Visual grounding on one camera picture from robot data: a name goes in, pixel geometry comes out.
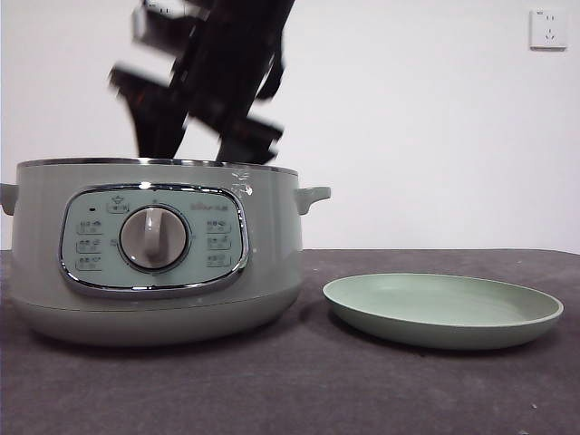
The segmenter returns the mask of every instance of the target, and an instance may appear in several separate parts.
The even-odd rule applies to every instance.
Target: brand logo
[[[209,206],[207,204],[204,204],[201,201],[198,201],[195,204],[191,204],[190,208],[192,210],[196,210],[196,211],[227,211],[228,210],[227,206]]]

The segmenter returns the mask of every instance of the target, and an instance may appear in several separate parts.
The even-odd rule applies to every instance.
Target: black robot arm
[[[120,66],[111,72],[129,105],[140,157],[174,157],[190,116],[219,134],[217,160],[266,163],[282,131],[248,113],[280,85],[282,32],[294,0],[188,2],[195,14],[166,16],[145,2],[134,15],[142,42],[176,56],[169,85]]]

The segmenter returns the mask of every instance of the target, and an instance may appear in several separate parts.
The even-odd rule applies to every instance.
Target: chrome trim
[[[164,165],[164,166],[187,166],[201,168],[233,168],[233,169],[256,169],[269,170],[271,172],[281,172],[290,175],[298,175],[298,172],[287,168],[276,166],[256,165],[253,163],[226,163],[222,161],[209,160],[189,160],[189,159],[123,159],[123,158],[72,158],[72,159],[40,159],[28,160],[18,163],[17,168],[31,168],[33,166],[52,165],[103,165],[103,164],[123,164],[123,165]]]
[[[83,281],[77,276],[75,276],[64,263],[63,259],[63,241],[64,241],[64,230],[66,227],[66,218],[68,218],[69,209],[71,204],[80,196],[86,193],[92,192],[103,192],[107,190],[144,190],[144,189],[161,189],[161,190],[178,190],[178,191],[195,191],[202,193],[210,193],[214,195],[222,195],[231,199],[236,205],[237,209],[237,219],[239,222],[239,227],[242,237],[242,254],[238,262],[231,268],[231,270],[215,279],[209,281],[204,281],[202,283],[184,284],[184,285],[160,285],[160,286],[134,286],[134,287],[121,287],[121,286],[106,286],[106,285],[96,285],[94,283],[89,283]],[[175,298],[198,295],[200,293],[205,293],[210,290],[218,290],[232,284],[239,275],[244,271],[247,266],[247,262],[250,255],[248,233],[247,233],[247,223],[246,215],[244,213],[244,208],[242,206],[239,198],[224,188],[206,188],[202,186],[194,186],[187,184],[155,184],[151,183],[146,188],[140,184],[108,184],[102,186],[89,186],[83,190],[76,193],[69,199],[63,216],[63,225],[61,229],[61,240],[59,243],[58,259],[61,265],[61,272],[63,275],[71,281],[75,291],[88,296],[95,297],[106,297],[112,299],[130,299],[130,300],[142,300],[142,299],[165,299],[165,298]]]

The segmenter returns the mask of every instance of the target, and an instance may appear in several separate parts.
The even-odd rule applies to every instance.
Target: plate rim
[[[384,314],[373,313],[370,311],[362,310],[360,308],[354,308],[348,304],[340,303],[336,299],[333,299],[331,296],[328,295],[328,289],[331,285],[334,285],[335,283],[338,283],[340,281],[346,281],[346,280],[361,278],[361,277],[366,277],[366,276],[441,276],[441,277],[447,277],[447,278],[453,278],[453,279],[485,281],[487,283],[493,283],[493,284],[510,285],[510,286],[522,288],[524,290],[527,290],[528,292],[536,293],[536,294],[542,295],[543,297],[547,297],[548,299],[551,299],[552,301],[554,301],[556,303],[557,309],[552,314],[540,317],[538,319],[525,320],[525,321],[506,323],[506,324],[442,324],[442,323],[436,323],[436,322],[422,322],[422,321],[417,321],[417,320],[410,320],[410,319],[405,319],[405,318],[400,318],[400,317],[393,317],[393,316],[388,316],[388,315],[384,315]],[[425,325],[425,326],[439,326],[439,327],[449,327],[449,328],[466,328],[466,329],[467,328],[473,328],[473,329],[487,328],[487,329],[489,329],[489,328],[520,327],[520,326],[527,326],[527,325],[531,325],[531,324],[543,324],[543,323],[549,322],[551,320],[556,320],[564,312],[564,304],[559,299],[557,299],[556,297],[554,297],[552,295],[549,295],[548,293],[541,292],[540,290],[536,290],[535,288],[527,287],[524,285],[511,284],[511,283],[507,283],[504,281],[498,281],[498,280],[494,280],[494,279],[477,278],[475,276],[464,276],[464,275],[412,273],[412,272],[393,272],[393,273],[349,275],[349,276],[344,276],[342,278],[334,279],[333,281],[325,284],[323,286],[323,295],[332,304],[340,305],[341,307],[355,311],[356,313],[367,314],[367,315],[371,315],[374,317],[379,317],[379,318],[384,319],[384,320],[393,320],[393,321],[404,322],[404,323],[409,323],[409,324],[419,324],[419,325]]]

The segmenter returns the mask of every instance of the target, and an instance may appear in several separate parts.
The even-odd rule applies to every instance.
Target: cooker control panel
[[[244,211],[232,193],[140,183],[71,199],[60,258],[85,293],[171,297],[231,279],[248,252]]]

